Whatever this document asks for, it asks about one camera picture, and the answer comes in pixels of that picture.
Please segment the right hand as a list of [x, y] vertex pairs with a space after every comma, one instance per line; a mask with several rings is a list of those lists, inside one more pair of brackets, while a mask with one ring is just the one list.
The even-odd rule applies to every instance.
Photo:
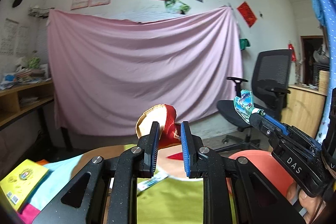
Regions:
[[299, 194], [297, 194], [297, 184], [295, 182], [289, 186], [286, 192], [286, 199], [289, 202], [292, 202], [293, 199], [299, 200], [301, 206], [306, 209], [306, 213], [303, 216], [306, 223], [313, 223], [326, 206], [326, 202], [320, 196], [311, 198], [303, 190], [300, 190]]

